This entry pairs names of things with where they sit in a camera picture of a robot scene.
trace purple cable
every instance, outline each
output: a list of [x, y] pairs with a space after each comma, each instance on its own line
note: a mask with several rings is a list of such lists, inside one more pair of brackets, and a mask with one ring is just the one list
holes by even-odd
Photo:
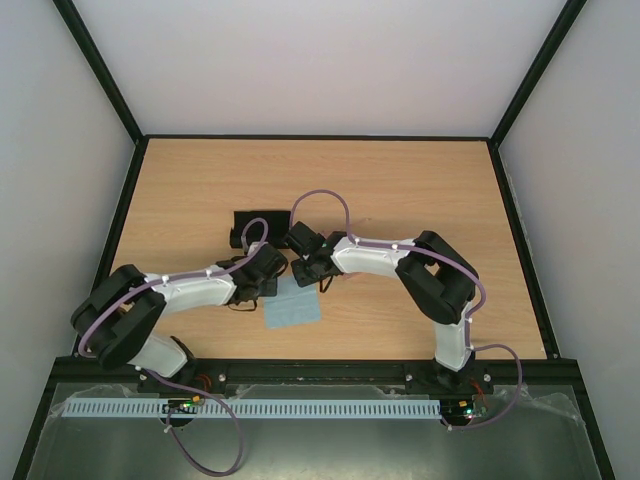
[[228, 470], [225, 470], [224, 472], [210, 470], [207, 467], [203, 466], [202, 464], [198, 463], [198, 461], [191, 456], [191, 454], [187, 451], [187, 449], [184, 447], [184, 445], [178, 438], [178, 435], [176, 434], [173, 427], [171, 427], [171, 415], [173, 413], [173, 411], [171, 410], [167, 413], [167, 418], [165, 419], [165, 425], [168, 428], [167, 431], [171, 434], [173, 439], [178, 444], [178, 448], [180, 448], [180, 451], [184, 455], [184, 458], [187, 460], [187, 462], [189, 462], [189, 464], [191, 464], [193, 468], [198, 470], [200, 473], [204, 473], [205, 475], [208, 475], [210, 477], [226, 477], [227, 475], [231, 475], [232, 473], [237, 472], [238, 469], [240, 468], [240, 462], [242, 462], [242, 456], [244, 455], [245, 441], [244, 441], [244, 433], [242, 432], [242, 428], [240, 427], [240, 421], [238, 420], [238, 417], [236, 416], [236, 414], [233, 413], [233, 410], [231, 410], [229, 405], [227, 405], [225, 402], [215, 397], [214, 395], [210, 394], [209, 392], [205, 392], [204, 390], [170, 382], [169, 380], [162, 377], [161, 375], [159, 375], [157, 372], [154, 372], [153, 370], [146, 370], [146, 372], [149, 375], [151, 375], [153, 378], [155, 378], [158, 382], [163, 383], [168, 387], [184, 390], [185, 392], [196, 393], [198, 395], [202, 395], [203, 397], [213, 400], [229, 414], [229, 416], [233, 420], [233, 423], [236, 427], [236, 431], [238, 432], [238, 455], [236, 456], [236, 460], [235, 462], [233, 462], [233, 465], [231, 465], [231, 468], [229, 468]]
[[513, 355], [513, 359], [516, 361], [516, 367], [518, 368], [518, 383], [516, 384], [516, 391], [513, 394], [513, 398], [511, 399], [509, 404], [504, 408], [504, 410], [502, 410], [498, 415], [496, 415], [493, 418], [490, 418], [489, 420], [485, 420], [482, 423], [475, 423], [473, 425], [464, 425], [464, 426], [454, 426], [454, 425], [450, 425], [449, 422], [447, 422], [443, 417], [442, 423], [445, 424], [448, 430], [457, 430], [457, 431], [463, 432], [465, 430], [474, 430], [476, 428], [486, 427], [487, 425], [491, 425], [492, 423], [495, 423], [498, 420], [500, 420], [502, 417], [504, 417], [518, 402], [518, 398], [520, 398], [520, 392], [522, 391], [522, 363], [520, 363], [520, 359], [518, 358], [518, 355], [516, 354], [516, 352], [513, 351], [513, 349], [511, 349], [510, 347], [507, 347], [506, 345], [502, 345], [501, 343], [493, 343], [491, 345], [485, 345], [484, 347], [475, 347], [474, 350], [476, 352], [481, 352], [482, 350], [490, 350], [492, 348], [502, 348], [506, 350], [511, 355]]
[[[252, 225], [254, 225], [257, 222], [262, 223], [262, 225], [264, 226], [264, 230], [262, 231], [262, 238], [260, 238], [260, 241], [258, 242], [258, 247], [253, 252], [251, 252], [251, 254], [247, 255], [246, 258], [243, 258], [242, 260], [240, 260], [235, 265], [233, 265], [233, 266], [231, 266], [231, 267], [229, 267], [229, 268], [227, 268], [225, 270], [219, 270], [219, 271], [216, 271], [216, 272], [211, 272], [211, 274], [210, 274], [211, 277], [220, 277], [222, 275], [226, 275], [227, 273], [235, 272], [239, 268], [242, 268], [247, 263], [249, 263], [251, 261], [251, 259], [258, 253], [258, 250], [260, 250], [260, 248], [262, 248], [262, 246], [265, 244], [265, 241], [267, 239], [267, 233], [269, 232], [269, 225], [267, 224], [266, 220], [264, 220], [263, 218], [254, 218], [249, 223], [247, 223], [247, 225], [242, 230], [242, 239], [243, 239], [244, 243], [246, 243], [245, 236], [246, 236], [247, 231], [249, 230], [249, 227], [251, 227]], [[187, 279], [192, 279], [192, 278], [201, 278], [201, 277], [206, 277], [206, 276], [207, 276], [206, 270], [198, 270], [196, 272], [176, 273], [174, 275], [170, 275], [169, 276], [169, 282], [187, 280]], [[150, 282], [145, 282], [142, 285], [140, 285], [139, 287], [136, 287], [133, 290], [127, 292], [120, 299], [116, 300], [87, 329], [85, 334], [80, 339], [80, 343], [78, 344], [78, 353], [80, 355], [82, 355], [83, 357], [95, 358], [95, 355], [91, 355], [89, 352], [87, 352], [87, 342], [91, 338], [91, 335], [93, 335], [94, 332], [98, 329], [98, 327], [100, 327], [100, 325], [102, 325], [102, 323], [107, 318], [109, 318], [109, 316], [111, 314], [113, 314], [113, 312], [115, 312], [120, 307], [120, 305], [122, 305], [123, 303], [128, 302], [129, 300], [134, 298], [136, 295], [138, 295], [141, 292], [144, 292], [148, 288], [155, 287], [155, 286], [160, 285], [162, 283], [164, 283], [162, 278], [159, 278], [157, 280], [152, 280]]]
[[[294, 214], [296, 212], [296, 208], [298, 208], [298, 205], [300, 204], [300, 202], [302, 200], [304, 200], [307, 197], [310, 197], [311, 195], [315, 195], [316, 193], [326, 193], [328, 195], [331, 195], [332, 197], [337, 198], [340, 203], [342, 204], [342, 206], [344, 207], [344, 214], [345, 214], [345, 230], [347, 231], [347, 238], [349, 239], [349, 241], [351, 241], [352, 243], [355, 243], [357, 245], [361, 245], [363, 247], [372, 247], [372, 248], [387, 248], [390, 249], [391, 248], [391, 244], [389, 243], [380, 243], [380, 242], [368, 242], [365, 240], [361, 240], [359, 239], [356, 242], [356, 238], [354, 237], [353, 233], [351, 232], [351, 216], [349, 214], [349, 206], [347, 205], [347, 202], [345, 201], [344, 198], [342, 198], [339, 194], [337, 194], [336, 192], [334, 192], [333, 190], [326, 190], [324, 188], [318, 189], [318, 190], [311, 190], [310, 192], [305, 193], [304, 195], [302, 195], [301, 197], [299, 197], [295, 203], [293, 204], [293, 207], [291, 207], [291, 218], [289, 220], [289, 227], [293, 226], [293, 217]], [[447, 258], [443, 255], [440, 255], [439, 253], [436, 252], [432, 252], [430, 250], [427, 250], [425, 248], [420, 248], [420, 247], [415, 247], [413, 245], [399, 245], [398, 244], [398, 250], [407, 250], [410, 252], [417, 252], [417, 253], [421, 253], [423, 255], [426, 255], [428, 257], [431, 257], [439, 262], [445, 263], [453, 268], [455, 268], [456, 270], [458, 270], [459, 272], [463, 273], [464, 275], [466, 275], [467, 277], [469, 277], [469, 279], [478, 287], [478, 290], [480, 291], [480, 301], [474, 305], [472, 308], [469, 309], [469, 311], [467, 312], [466, 318], [471, 318], [471, 315], [474, 312], [477, 312], [480, 308], [482, 308], [482, 306], [485, 304], [485, 302], [487, 301], [487, 291], [484, 288], [484, 285], [482, 285], [482, 282], [480, 282], [480, 279], [475, 276], [471, 271], [469, 271], [467, 268], [465, 268], [464, 266], [460, 265], [458, 262], [455, 262], [453, 260], [451, 260], [450, 258]]]

